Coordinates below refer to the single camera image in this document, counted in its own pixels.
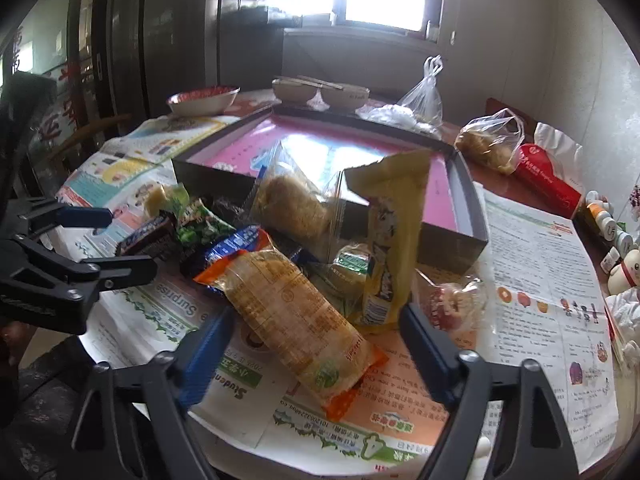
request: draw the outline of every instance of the snack package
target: snack package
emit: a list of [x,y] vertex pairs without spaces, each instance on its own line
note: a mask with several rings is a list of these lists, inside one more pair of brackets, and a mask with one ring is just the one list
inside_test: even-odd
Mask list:
[[535,144],[519,150],[515,175],[540,192],[565,218],[572,218],[584,193],[582,146],[548,124],[538,123]]
[[436,285],[418,269],[415,277],[420,308],[434,327],[453,337],[478,328],[487,300],[482,280],[463,276],[459,283]]
[[308,278],[344,317],[351,316],[364,291],[369,266],[369,250],[365,244],[350,244],[341,248],[333,263],[308,264]]
[[225,221],[229,225],[238,227],[238,222],[244,214],[244,210],[237,205],[232,204],[225,198],[215,198],[205,202],[207,208],[218,218]]
[[202,272],[207,267],[207,251],[235,230],[209,211],[201,199],[191,202],[180,213],[176,227],[182,247],[180,273],[192,278]]
[[168,211],[143,223],[116,246],[116,256],[147,254],[166,260],[178,251],[175,240],[175,217]]
[[354,386],[386,356],[351,326],[273,247],[265,231],[250,226],[235,237],[251,241],[217,260],[194,281],[224,291],[249,327],[337,421],[356,396]]
[[155,218],[161,210],[170,211],[176,217],[182,208],[189,203],[189,193],[182,184],[176,186],[157,186],[145,200],[145,213]]
[[349,189],[369,200],[371,256],[362,312],[354,319],[361,330],[380,332],[398,326],[414,278],[430,163],[431,150],[416,150],[344,170]]
[[209,211],[198,198],[180,212],[176,235],[184,248],[191,248],[220,240],[235,230]]
[[474,119],[464,126],[454,146],[479,164],[503,174],[511,174],[518,165],[518,148],[523,140],[522,119],[504,108],[492,116]]
[[249,220],[274,228],[327,261],[330,233],[339,218],[340,177],[320,191],[278,143],[267,169],[256,180],[245,209]]

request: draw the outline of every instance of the toy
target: toy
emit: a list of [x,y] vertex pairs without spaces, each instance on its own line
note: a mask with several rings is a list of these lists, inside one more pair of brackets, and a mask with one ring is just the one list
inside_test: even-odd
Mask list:
[[632,249],[619,265],[611,269],[607,286],[609,294],[614,296],[638,284],[640,284],[640,251]]

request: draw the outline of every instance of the white plastic bag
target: white plastic bag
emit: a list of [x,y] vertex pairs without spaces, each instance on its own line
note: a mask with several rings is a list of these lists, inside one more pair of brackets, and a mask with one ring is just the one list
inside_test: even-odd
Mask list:
[[419,123],[442,126],[442,99],[436,88],[436,76],[442,70],[440,56],[428,57],[424,62],[424,78],[402,99],[399,106],[407,107]]
[[375,123],[389,124],[403,130],[441,139],[442,99],[436,88],[436,76],[442,70],[440,56],[424,62],[424,78],[395,105],[363,107],[357,114]]

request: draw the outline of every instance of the orange snack wrapper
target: orange snack wrapper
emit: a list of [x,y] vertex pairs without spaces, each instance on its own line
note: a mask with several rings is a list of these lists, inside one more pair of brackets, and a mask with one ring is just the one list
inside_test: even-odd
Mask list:
[[194,278],[222,289],[242,318],[338,421],[361,378],[387,361],[271,241],[238,251]]

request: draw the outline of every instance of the clear plastic bag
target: clear plastic bag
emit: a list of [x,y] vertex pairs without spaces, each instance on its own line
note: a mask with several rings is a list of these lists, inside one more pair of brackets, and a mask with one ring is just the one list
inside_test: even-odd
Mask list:
[[511,174],[518,165],[518,149],[523,140],[522,119],[504,108],[464,126],[454,145],[476,162],[500,173]]
[[453,337],[478,328],[487,301],[480,278],[468,275],[458,283],[437,285],[415,269],[415,279],[414,295],[434,327]]
[[402,99],[399,106],[409,108],[419,123],[442,126],[442,99],[436,88],[436,76],[442,70],[440,56],[428,57],[424,62],[424,78]]
[[436,88],[436,76],[442,70],[440,56],[424,62],[424,78],[395,105],[379,108],[363,107],[357,113],[375,123],[389,124],[403,130],[427,135],[440,140],[442,135],[442,99]]
[[342,218],[342,174],[334,176],[324,190],[318,189],[279,142],[260,175],[245,204],[248,220],[276,229],[327,262]]

